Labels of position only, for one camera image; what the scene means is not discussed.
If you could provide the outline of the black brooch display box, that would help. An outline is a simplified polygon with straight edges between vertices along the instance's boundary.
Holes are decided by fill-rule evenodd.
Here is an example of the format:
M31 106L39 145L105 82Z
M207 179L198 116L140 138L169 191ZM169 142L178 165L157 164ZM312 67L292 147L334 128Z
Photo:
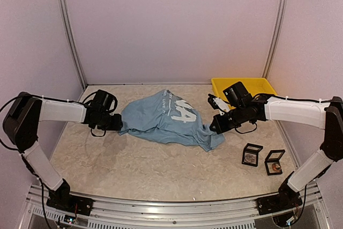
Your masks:
M263 146L247 143L243 149L242 164L252 167L258 166L259 153Z

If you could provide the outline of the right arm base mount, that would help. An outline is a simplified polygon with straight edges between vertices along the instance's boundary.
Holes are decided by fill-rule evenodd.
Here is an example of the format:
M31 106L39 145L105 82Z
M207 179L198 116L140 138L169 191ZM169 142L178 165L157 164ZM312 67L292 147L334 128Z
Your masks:
M267 215L288 209L301 206L303 201L301 197L289 199L288 197L280 197L279 194L260 197L256 200L259 215Z

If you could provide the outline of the light blue printed t-shirt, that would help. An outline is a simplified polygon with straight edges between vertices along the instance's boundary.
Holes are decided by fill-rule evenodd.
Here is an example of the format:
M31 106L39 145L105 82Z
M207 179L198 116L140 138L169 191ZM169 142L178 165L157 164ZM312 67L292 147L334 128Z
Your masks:
M206 152L225 141L222 134L203 123L199 111L168 89L129 103L121 116L120 135L129 134L162 144L200 146Z

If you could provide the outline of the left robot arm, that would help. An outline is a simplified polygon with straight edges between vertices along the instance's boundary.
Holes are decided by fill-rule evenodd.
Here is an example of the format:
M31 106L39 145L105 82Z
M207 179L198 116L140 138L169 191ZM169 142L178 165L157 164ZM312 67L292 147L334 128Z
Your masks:
M78 206L70 186L54 169L39 144L40 122L74 122L103 132L120 131L122 117L114 111L117 98L103 90L90 94L83 102L60 100L21 92L6 103L10 106L3 120L3 131L14 145L28 170L49 191L50 206L70 210Z

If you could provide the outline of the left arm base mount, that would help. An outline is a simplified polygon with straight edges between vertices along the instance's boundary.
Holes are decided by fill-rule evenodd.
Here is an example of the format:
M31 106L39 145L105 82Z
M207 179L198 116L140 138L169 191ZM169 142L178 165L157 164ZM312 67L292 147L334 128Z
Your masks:
M65 203L53 197L49 197L47 200L47 205L51 208L84 216L90 216L93 203L94 201L91 198L75 195L70 195Z

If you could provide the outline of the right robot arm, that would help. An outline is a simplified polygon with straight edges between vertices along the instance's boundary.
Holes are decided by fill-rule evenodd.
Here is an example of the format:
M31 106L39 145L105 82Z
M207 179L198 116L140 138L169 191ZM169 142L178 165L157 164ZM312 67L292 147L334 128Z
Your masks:
M221 114L215 115L210 130L217 134L239 128L243 123L286 121L310 125L325 131L319 149L280 185L278 193L257 199L261 215L293 208L303 203L300 191L321 177L342 159L342 99L292 99L270 93L251 95L242 82L223 91L226 100L212 94L208 103Z

